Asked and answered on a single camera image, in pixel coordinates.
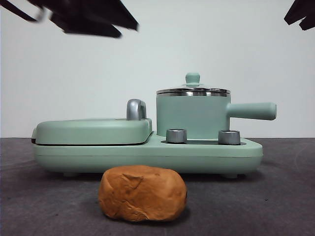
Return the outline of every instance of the table surface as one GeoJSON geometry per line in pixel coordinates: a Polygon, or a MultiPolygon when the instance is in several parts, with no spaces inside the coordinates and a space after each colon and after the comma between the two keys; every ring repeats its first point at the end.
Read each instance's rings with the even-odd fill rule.
{"type": "Polygon", "coordinates": [[[1,235],[315,235],[315,138],[251,139],[258,170],[225,179],[181,175],[187,206],[173,222],[130,223],[98,206],[102,174],[66,178],[42,169],[30,139],[1,139],[1,235]]]}

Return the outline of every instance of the white wall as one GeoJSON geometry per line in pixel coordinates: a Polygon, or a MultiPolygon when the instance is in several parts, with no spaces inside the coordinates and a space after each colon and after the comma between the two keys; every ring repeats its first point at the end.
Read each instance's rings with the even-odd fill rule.
{"type": "Polygon", "coordinates": [[[2,9],[2,137],[30,137],[47,120],[124,117],[130,98],[155,126],[156,90],[190,71],[233,103],[277,104],[274,121],[231,119],[243,137],[315,137],[315,29],[285,23],[293,0],[123,2],[140,28],[121,39],[66,35],[2,9]]]}

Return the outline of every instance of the bread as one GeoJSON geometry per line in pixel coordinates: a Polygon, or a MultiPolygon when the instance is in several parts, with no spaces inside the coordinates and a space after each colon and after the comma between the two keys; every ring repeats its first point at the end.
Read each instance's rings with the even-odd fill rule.
{"type": "Polygon", "coordinates": [[[98,201],[110,218],[127,221],[171,221],[186,205],[187,189],[180,175],[170,169],[120,166],[102,177],[98,201]]]}

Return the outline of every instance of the silver handle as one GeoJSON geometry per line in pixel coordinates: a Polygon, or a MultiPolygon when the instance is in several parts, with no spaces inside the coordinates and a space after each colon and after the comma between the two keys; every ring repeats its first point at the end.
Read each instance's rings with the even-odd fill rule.
{"type": "Polygon", "coordinates": [[[130,99],[127,103],[127,120],[147,118],[146,103],[140,99],[130,99]]]}

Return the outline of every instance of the pot lid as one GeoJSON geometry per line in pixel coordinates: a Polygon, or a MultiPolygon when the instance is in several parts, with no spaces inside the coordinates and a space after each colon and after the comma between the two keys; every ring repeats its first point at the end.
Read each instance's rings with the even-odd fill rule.
{"type": "Polygon", "coordinates": [[[183,84],[179,87],[158,90],[157,94],[172,92],[215,92],[227,94],[231,93],[230,90],[221,88],[211,88],[207,85],[201,84],[199,73],[188,73],[186,75],[186,84],[183,84]]]}

